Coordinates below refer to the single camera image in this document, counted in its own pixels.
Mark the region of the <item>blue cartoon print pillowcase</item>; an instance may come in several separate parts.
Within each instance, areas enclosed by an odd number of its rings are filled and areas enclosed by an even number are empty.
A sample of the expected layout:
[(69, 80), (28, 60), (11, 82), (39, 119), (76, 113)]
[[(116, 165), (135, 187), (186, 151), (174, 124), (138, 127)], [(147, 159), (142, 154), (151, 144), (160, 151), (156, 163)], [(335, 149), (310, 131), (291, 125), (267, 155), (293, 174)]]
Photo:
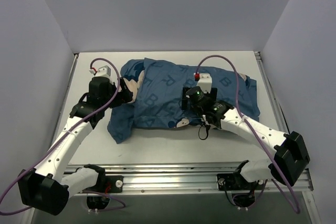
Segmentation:
[[(195, 66), (177, 65), (165, 60), (132, 59), (121, 68), (121, 75), (133, 92), (133, 100), (114, 108), (107, 130), (116, 143), (130, 138), (133, 128), (174, 129), (187, 125), (199, 126), (201, 120), (190, 111), (182, 110), (183, 88), (196, 86)], [(233, 71), (200, 67), (200, 73), (212, 77), (217, 99), (234, 105), (241, 112), (258, 120), (257, 81)]]

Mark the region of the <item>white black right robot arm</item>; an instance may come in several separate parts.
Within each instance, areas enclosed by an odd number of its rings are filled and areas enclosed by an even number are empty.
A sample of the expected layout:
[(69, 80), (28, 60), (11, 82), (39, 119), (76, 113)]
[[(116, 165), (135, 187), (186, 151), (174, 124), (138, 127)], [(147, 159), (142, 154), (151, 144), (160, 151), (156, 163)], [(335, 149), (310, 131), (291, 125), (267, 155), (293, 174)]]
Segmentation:
[(267, 179), (293, 186), (310, 162), (302, 135), (272, 129), (240, 114), (236, 107), (217, 100), (216, 92), (215, 88), (210, 93), (204, 93), (198, 86), (183, 88), (182, 110), (193, 112), (206, 129), (214, 127), (234, 133), (260, 147), (268, 156), (258, 161), (243, 161), (234, 171), (235, 186), (244, 189)]

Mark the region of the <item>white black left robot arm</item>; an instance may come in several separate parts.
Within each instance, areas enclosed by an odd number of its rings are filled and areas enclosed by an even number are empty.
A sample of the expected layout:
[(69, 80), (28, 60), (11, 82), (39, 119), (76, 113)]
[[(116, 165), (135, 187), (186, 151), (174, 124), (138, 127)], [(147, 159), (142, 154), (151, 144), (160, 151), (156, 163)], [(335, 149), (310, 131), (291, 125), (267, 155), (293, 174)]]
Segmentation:
[(85, 190), (98, 195), (107, 193), (111, 183), (100, 166), (87, 164), (68, 176), (64, 176), (64, 172), (78, 147), (104, 117), (106, 109), (130, 102), (132, 96), (123, 79), (115, 84), (109, 77), (92, 78), (89, 91), (72, 108), (66, 125), (46, 156), (19, 174), (22, 203), (55, 216), (77, 193)]

